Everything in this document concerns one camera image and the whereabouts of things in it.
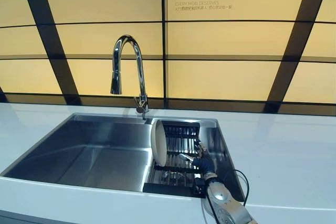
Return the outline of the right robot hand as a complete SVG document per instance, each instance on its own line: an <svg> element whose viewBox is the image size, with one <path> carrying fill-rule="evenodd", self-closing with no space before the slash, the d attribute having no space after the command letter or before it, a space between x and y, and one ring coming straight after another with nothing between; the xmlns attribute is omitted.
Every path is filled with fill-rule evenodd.
<svg viewBox="0 0 336 224"><path fill-rule="evenodd" d="M203 174L205 180L209 180L211 178L216 178L216 170L215 164L202 142L195 142L195 148L198 153L197 157L191 157L186 154L180 153L178 156L180 159L184 161L190 162L193 166L196 166L200 172Z"/></svg>

